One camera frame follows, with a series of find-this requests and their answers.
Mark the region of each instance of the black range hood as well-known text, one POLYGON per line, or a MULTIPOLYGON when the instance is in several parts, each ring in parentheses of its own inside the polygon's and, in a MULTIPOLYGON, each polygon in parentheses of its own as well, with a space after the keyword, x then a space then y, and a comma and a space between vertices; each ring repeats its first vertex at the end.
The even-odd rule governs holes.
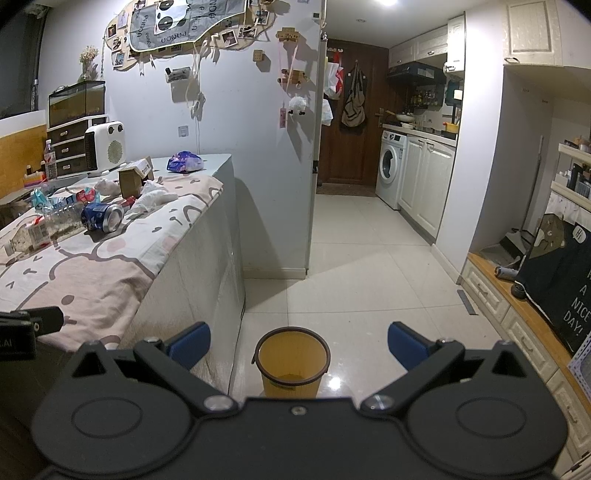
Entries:
POLYGON ((447 77, 442 69, 419 61, 392 67, 388 72, 388 78, 414 85, 445 85, 447 83, 447 77))

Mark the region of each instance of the black drawer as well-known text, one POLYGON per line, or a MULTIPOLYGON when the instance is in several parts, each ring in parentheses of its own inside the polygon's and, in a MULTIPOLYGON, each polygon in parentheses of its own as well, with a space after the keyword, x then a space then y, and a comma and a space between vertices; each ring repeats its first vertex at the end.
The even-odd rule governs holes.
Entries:
POLYGON ((68 160, 59 161, 57 163, 57 176, 65 177, 66 175, 72 175, 73 173, 82 173, 88 171, 88 165, 86 164, 86 156, 70 158, 68 160))
POLYGON ((51 140, 51 144, 55 145, 56 143, 65 142, 66 140, 72 140, 73 138, 84 137, 86 130, 88 130, 90 127, 105 124, 106 122, 106 117, 93 119, 86 118, 84 120, 76 122, 75 124, 71 124, 66 127, 56 128, 55 130, 48 132, 47 135, 51 140))
POLYGON ((74 140, 73 142, 56 145, 56 159, 64 160, 65 158, 76 157, 84 154, 84 138, 74 140))

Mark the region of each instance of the brown door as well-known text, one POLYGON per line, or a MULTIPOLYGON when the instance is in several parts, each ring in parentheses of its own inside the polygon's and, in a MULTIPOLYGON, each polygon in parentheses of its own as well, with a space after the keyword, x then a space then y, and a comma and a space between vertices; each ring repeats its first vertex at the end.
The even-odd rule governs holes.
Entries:
MULTIPOLYGON (((356 128, 341 123, 347 91, 338 100, 329 100, 334 120, 322 127, 319 178, 325 183, 347 183, 374 186, 378 178, 379 153, 383 129, 376 114, 380 108, 401 112, 406 101, 406 88, 395 88, 387 81, 388 49, 342 40, 329 40, 329 48, 341 48, 341 63, 347 75, 355 61, 367 77, 365 122, 356 128)), ((329 52, 329 60, 334 53, 329 52)))

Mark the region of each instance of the clear plastic bottle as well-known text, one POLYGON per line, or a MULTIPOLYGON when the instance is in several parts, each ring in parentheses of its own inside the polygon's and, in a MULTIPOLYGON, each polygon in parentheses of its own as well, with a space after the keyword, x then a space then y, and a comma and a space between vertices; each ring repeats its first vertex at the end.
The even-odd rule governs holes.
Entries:
POLYGON ((84 206, 82 202, 72 203, 22 225, 14 237, 4 245, 6 254, 11 256, 16 252, 34 252, 50 245, 54 240, 83 231, 85 228, 80 215, 84 206))
POLYGON ((57 160, 56 151, 51 145, 51 140, 45 142, 45 151, 43 152, 43 160, 45 160, 45 172, 47 180, 54 180, 57 178, 57 160))

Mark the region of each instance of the washing machine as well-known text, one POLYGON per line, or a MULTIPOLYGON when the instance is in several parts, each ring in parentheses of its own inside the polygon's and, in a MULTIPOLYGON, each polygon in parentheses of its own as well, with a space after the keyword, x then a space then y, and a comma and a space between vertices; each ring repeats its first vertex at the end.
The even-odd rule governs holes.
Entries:
POLYGON ((398 200, 402 190, 407 145, 406 135, 387 130, 382 134, 382 150, 379 156, 375 193, 395 210, 400 210, 398 200))

